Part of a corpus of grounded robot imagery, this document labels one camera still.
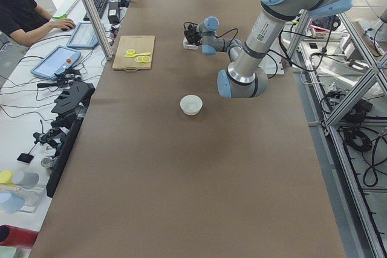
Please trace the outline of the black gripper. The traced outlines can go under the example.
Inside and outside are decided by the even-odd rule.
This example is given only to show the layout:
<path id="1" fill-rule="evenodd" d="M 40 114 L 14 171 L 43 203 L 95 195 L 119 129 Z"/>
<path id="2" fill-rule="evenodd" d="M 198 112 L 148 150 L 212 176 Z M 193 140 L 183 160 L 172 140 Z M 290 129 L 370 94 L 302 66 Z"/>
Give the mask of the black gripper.
<path id="1" fill-rule="evenodd" d="M 190 40 L 192 43 L 195 43 L 196 45 L 200 46 L 201 45 L 201 36 L 197 32 L 197 27 L 194 27 L 191 30 L 184 30 L 184 35 L 188 40 Z"/>

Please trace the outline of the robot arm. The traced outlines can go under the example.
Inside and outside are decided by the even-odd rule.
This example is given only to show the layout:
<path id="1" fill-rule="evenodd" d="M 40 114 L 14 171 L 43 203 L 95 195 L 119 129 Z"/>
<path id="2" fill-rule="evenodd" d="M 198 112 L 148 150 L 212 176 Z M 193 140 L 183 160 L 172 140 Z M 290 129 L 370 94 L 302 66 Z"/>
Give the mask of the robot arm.
<path id="1" fill-rule="evenodd" d="M 189 24 L 184 30 L 187 42 L 201 46 L 205 55 L 226 52 L 231 63 L 219 71 L 217 87 L 224 98 L 252 98 L 261 95 L 268 84 L 261 60 L 283 29 L 301 10 L 310 16 L 324 17 L 345 12 L 353 0 L 261 0 L 262 11 L 245 42 L 216 35 L 219 21 L 209 16 L 202 23 Z"/>

